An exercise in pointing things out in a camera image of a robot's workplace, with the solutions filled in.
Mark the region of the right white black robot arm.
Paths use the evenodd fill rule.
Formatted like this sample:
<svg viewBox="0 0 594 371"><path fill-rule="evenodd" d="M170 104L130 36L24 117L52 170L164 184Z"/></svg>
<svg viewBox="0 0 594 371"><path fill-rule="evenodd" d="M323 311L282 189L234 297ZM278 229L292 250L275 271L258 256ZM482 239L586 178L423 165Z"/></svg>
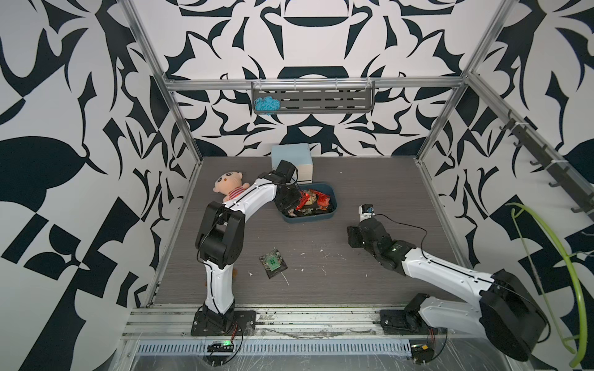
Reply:
<svg viewBox="0 0 594 371"><path fill-rule="evenodd" d="M348 244L368 252L383 268L456 296L456 301L443 301L417 295L408 303L427 326L485 338L504 355L529 361L549 321L515 275L506 270L488 274L438 258L393 239L374 217L346 231Z"/></svg>

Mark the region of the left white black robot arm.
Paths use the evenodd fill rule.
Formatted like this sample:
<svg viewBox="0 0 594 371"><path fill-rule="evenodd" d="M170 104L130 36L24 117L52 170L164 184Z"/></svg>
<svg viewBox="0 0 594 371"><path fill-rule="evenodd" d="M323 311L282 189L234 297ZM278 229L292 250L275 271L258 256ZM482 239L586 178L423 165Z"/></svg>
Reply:
<svg viewBox="0 0 594 371"><path fill-rule="evenodd" d="M208 314L224 318L232 312L233 265L243 250L246 222L268 203L274 203L280 212L300 204L296 173L291 162L282 160L252 184L235 171L216 180L213 191L224 195L224 200L207 206L196 238L197 259L207 271L204 308Z"/></svg>

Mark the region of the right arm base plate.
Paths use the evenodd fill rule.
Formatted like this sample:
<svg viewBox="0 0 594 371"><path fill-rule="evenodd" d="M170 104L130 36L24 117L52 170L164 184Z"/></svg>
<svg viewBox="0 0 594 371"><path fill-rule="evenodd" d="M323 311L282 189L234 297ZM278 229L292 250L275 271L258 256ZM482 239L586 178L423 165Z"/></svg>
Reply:
<svg viewBox="0 0 594 371"><path fill-rule="evenodd" d="M379 312L385 335L444 335L446 328L431 327L417 312L382 309Z"/></svg>

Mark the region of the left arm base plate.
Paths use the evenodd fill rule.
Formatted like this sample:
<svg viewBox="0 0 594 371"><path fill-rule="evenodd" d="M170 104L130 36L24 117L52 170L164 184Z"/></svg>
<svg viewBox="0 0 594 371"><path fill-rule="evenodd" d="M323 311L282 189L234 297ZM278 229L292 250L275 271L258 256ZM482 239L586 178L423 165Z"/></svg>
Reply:
<svg viewBox="0 0 594 371"><path fill-rule="evenodd" d="M256 312L237 310L232 305L226 312L216 312L201 307L193 318L190 334L192 336L223 336L252 334L256 322Z"/></svg>

